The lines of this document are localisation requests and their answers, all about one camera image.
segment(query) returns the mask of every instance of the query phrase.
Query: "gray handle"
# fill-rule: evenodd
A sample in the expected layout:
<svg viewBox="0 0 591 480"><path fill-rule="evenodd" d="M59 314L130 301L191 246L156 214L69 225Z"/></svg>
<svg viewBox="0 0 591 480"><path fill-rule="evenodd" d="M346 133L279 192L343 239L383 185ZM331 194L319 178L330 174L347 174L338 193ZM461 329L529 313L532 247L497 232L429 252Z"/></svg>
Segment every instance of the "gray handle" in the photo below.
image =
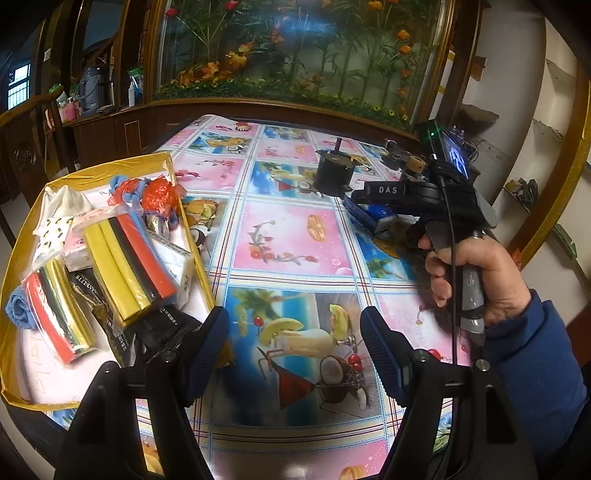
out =
<svg viewBox="0 0 591 480"><path fill-rule="evenodd" d="M434 250L437 252L442 248L451 246L452 240L449 233L449 226L443 222L429 222L425 226L427 235L431 239ZM482 231L474 231L475 238L482 238ZM456 298L456 304L460 305L460 327L468 332L484 332L484 304L486 297L482 288L482 272L480 267L464 265L456 267L456 289L453 294L460 296Z"/></svg>

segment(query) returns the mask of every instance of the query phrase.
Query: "red plastic bag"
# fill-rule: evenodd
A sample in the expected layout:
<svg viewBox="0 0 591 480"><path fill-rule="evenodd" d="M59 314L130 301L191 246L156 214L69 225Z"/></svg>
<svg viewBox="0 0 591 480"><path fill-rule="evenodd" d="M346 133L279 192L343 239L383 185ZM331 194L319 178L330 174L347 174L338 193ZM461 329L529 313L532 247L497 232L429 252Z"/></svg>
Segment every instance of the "red plastic bag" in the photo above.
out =
<svg viewBox="0 0 591 480"><path fill-rule="evenodd" d="M120 203L125 203L123 199L123 195L125 193L134 194L138 188L139 183L143 181L141 179L129 179L122 182L117 189L113 192L113 195L110 196L109 200L107 200L107 204L109 205L118 205Z"/></svg>
<svg viewBox="0 0 591 480"><path fill-rule="evenodd" d="M177 193L180 197L186 195L184 188L173 186L164 176L152 180L142 194L142 208L145 212L159 213L165 218L170 218L177 212Z"/></svg>

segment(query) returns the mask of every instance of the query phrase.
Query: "blue sleeve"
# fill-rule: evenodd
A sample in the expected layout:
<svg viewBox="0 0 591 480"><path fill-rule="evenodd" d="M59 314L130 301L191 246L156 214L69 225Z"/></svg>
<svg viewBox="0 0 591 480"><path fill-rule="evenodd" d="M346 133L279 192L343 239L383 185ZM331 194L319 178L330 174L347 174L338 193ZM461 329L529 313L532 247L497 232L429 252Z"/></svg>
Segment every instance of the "blue sleeve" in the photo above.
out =
<svg viewBox="0 0 591 480"><path fill-rule="evenodd" d="M570 340L551 301L486 330L483 355L501 376L539 465L566 443L587 402Z"/></svg>

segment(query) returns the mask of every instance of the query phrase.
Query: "person's arm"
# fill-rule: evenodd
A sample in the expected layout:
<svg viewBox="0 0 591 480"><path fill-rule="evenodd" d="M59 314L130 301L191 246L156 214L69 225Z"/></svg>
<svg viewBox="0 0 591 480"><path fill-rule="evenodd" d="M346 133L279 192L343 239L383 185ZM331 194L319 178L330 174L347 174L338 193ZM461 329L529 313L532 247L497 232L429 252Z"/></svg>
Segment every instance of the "person's arm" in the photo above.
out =
<svg viewBox="0 0 591 480"><path fill-rule="evenodd" d="M486 329L483 355L501 376L536 462L544 465L570 437L587 389L554 305L530 292L521 315Z"/></svg>
<svg viewBox="0 0 591 480"><path fill-rule="evenodd" d="M419 247L431 249L428 237ZM429 252L425 268L438 306L452 296L444 278L451 250ZM564 324L552 305L529 290L510 255L493 239L457 245L456 264L482 268L487 297L484 357L501 376L538 465L551 462L571 435L587 389Z"/></svg>

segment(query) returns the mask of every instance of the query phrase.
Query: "glass panel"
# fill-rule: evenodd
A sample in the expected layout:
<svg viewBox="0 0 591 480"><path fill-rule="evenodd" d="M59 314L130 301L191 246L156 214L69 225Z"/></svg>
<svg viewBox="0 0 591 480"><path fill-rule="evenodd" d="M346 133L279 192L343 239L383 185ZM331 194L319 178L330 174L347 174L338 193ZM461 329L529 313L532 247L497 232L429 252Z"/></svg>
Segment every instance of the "glass panel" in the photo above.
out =
<svg viewBox="0 0 591 480"><path fill-rule="evenodd" d="M29 68L31 67L30 64L24 65L22 67L17 68L14 71L14 80L10 82L10 85L16 82L20 82L22 79L25 79L29 76Z"/></svg>
<svg viewBox="0 0 591 480"><path fill-rule="evenodd" d="M124 0L92 2L84 34L84 51L96 48L117 32L124 3Z"/></svg>
<svg viewBox="0 0 591 480"><path fill-rule="evenodd" d="M18 105L29 98L29 81L22 82L14 88L8 89L8 108Z"/></svg>
<svg viewBox="0 0 591 480"><path fill-rule="evenodd" d="M171 0L157 98L305 103L410 129L446 0Z"/></svg>

